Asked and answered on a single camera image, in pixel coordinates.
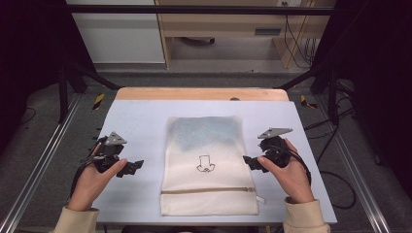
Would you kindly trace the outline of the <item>person's right hand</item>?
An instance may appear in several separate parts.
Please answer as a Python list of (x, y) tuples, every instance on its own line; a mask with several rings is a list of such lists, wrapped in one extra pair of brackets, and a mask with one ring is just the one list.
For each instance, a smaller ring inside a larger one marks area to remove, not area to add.
[(315, 200), (306, 170), (296, 158), (292, 157), (285, 168), (278, 167), (263, 156), (260, 156), (257, 161), (276, 178), (281, 188), (288, 194), (289, 203), (304, 204)]

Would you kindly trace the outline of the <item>person's left hand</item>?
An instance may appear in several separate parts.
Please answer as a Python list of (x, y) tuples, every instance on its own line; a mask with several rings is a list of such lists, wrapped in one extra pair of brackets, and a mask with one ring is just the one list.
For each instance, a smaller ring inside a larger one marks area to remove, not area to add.
[(93, 164), (87, 165), (77, 181), (66, 208), (76, 212), (89, 211), (94, 200), (126, 163), (126, 158), (120, 159), (104, 173), (99, 173)]

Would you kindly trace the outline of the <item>grey desk label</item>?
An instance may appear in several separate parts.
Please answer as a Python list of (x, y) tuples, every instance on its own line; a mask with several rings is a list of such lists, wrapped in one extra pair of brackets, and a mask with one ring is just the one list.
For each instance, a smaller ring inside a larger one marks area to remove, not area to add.
[(282, 32), (281, 28), (256, 28), (256, 36), (279, 36)]

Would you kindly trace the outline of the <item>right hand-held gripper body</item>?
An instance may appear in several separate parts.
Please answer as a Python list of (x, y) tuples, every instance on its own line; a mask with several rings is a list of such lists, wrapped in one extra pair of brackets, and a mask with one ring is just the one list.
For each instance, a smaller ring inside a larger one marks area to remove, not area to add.
[(291, 153), (286, 141), (281, 138), (282, 134), (292, 132), (291, 128), (269, 127), (266, 131), (259, 134), (259, 147), (264, 156), (280, 168), (285, 168), (291, 159)]

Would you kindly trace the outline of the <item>aluminium floor rail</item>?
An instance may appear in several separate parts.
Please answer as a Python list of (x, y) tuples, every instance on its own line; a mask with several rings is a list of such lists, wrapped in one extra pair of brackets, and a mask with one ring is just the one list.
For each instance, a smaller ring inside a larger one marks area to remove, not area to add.
[(337, 152), (341, 157), (344, 167), (346, 168), (355, 193), (358, 196), (358, 200), (360, 201), (374, 232), (391, 233), (389, 224), (387, 223), (370, 188), (368, 187), (360, 168), (355, 163), (355, 160), (353, 159), (347, 144), (344, 142), (338, 127), (334, 126), (331, 122), (327, 125), (330, 129), (335, 131), (335, 134), (332, 137), (335, 142), (335, 147), (337, 148)]
[(47, 146), (43, 150), (30, 176), (26, 180), (24, 187), (18, 195), (14, 205), (9, 210), (6, 217), (0, 223), (0, 233), (14, 233), (19, 221), (21, 220), (31, 198), (33, 197), (41, 179), (43, 178), (58, 146), (65, 135), (73, 116), (78, 110), (82, 99), (81, 94), (75, 93), (69, 105), (66, 117), (56, 126)]

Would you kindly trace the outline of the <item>cream mesh laundry bag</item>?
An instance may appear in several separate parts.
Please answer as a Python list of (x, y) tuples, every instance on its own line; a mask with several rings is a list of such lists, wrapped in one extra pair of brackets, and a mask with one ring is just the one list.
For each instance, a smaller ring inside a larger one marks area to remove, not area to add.
[(167, 136), (160, 208), (164, 216), (254, 216), (258, 196), (240, 141), (180, 151)]

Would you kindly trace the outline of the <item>light wooden desk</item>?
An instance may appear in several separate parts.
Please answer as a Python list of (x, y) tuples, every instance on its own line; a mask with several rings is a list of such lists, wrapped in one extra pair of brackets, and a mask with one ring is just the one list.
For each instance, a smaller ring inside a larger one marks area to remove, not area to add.
[[(337, 0), (154, 0), (158, 6), (241, 6), (332, 8)], [(281, 64), (288, 69), (302, 51), (305, 39), (322, 38), (328, 16), (159, 14), (166, 63), (171, 63), (176, 38), (266, 38), (272, 41)], [(279, 36), (256, 36), (256, 28), (281, 28)]]

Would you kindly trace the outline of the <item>dark curtain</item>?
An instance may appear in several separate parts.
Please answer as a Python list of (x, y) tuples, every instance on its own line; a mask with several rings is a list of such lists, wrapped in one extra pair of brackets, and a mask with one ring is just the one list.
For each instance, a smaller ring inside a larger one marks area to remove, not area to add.
[(374, 147), (412, 199), (412, 0), (336, 0), (316, 65), (354, 84)]
[(35, 91), (57, 82), (67, 57), (94, 69), (67, 0), (0, 0), (0, 154), (10, 143)]

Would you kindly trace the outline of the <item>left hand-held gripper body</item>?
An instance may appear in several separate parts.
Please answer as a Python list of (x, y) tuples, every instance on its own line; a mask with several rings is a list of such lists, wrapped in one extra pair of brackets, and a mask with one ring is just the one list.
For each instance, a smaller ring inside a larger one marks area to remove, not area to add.
[(93, 164), (100, 173), (107, 171), (120, 160), (119, 154), (125, 143), (125, 139), (116, 132), (99, 138), (86, 157), (86, 165)]

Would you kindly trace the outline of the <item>white cabinet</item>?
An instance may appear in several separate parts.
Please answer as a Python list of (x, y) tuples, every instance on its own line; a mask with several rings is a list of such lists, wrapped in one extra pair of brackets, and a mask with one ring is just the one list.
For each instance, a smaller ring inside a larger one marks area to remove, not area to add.
[(73, 14), (93, 63), (164, 63), (156, 14)]

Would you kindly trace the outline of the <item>yellow-handled tool right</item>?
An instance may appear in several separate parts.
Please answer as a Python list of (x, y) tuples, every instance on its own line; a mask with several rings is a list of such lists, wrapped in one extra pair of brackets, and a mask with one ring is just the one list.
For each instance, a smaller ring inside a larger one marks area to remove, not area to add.
[(318, 109), (318, 105), (308, 103), (307, 99), (304, 95), (300, 95), (300, 103), (301, 103), (301, 106), (303, 106), (303, 107), (308, 107), (308, 108), (311, 108), (311, 109)]

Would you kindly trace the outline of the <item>yellow-handled tool left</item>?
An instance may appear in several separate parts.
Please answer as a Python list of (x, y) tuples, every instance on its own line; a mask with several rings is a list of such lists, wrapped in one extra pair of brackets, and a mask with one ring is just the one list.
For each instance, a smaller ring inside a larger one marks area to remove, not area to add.
[(93, 104), (93, 107), (92, 107), (93, 110), (98, 110), (99, 109), (99, 107), (100, 107), (100, 105), (101, 105), (101, 103), (104, 99), (104, 96), (105, 96), (104, 93), (100, 93), (100, 94), (97, 95), (97, 97), (95, 99), (95, 102)]

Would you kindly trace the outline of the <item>blue-grey garment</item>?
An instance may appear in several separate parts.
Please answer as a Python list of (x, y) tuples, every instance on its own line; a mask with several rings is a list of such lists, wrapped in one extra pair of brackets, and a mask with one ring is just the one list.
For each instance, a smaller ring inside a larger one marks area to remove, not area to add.
[(237, 116), (176, 117), (169, 120), (168, 139), (180, 151), (240, 141), (241, 120)]

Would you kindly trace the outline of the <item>yellow-handled tool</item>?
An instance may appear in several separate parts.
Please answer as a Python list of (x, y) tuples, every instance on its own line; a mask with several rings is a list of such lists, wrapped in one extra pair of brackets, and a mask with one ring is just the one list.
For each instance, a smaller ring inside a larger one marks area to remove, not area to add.
[(308, 107), (308, 108), (311, 108), (311, 109), (318, 109), (318, 105), (308, 103), (307, 99), (304, 95), (300, 95), (300, 103), (301, 103), (301, 106), (303, 106), (303, 107)]
[(93, 104), (93, 107), (92, 107), (93, 110), (98, 110), (99, 109), (99, 107), (100, 107), (100, 105), (101, 105), (101, 103), (104, 99), (104, 96), (105, 96), (104, 93), (100, 93), (100, 94), (97, 95), (97, 97), (95, 99), (95, 102)]

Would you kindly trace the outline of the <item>black metal stand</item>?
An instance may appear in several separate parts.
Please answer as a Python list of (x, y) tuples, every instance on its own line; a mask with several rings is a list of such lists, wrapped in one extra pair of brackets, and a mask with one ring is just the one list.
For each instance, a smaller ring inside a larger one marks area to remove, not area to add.
[(71, 86), (76, 93), (85, 93), (87, 85), (84, 77), (89, 77), (112, 90), (120, 89), (120, 85), (110, 82), (98, 75), (96, 71), (87, 69), (78, 63), (63, 65), (58, 72), (59, 122), (62, 122), (69, 115), (68, 86)]
[(299, 75), (293, 80), (276, 86), (276, 89), (289, 90), (295, 85), (302, 83), (309, 78), (314, 78), (311, 84), (310, 90), (313, 94), (320, 94), (326, 88), (327, 91), (327, 112), (326, 115), (329, 117), (333, 125), (337, 125), (339, 122), (336, 104), (336, 93), (337, 93), (337, 75), (333, 68), (328, 68), (325, 64), (319, 64), (313, 66), (305, 73)]

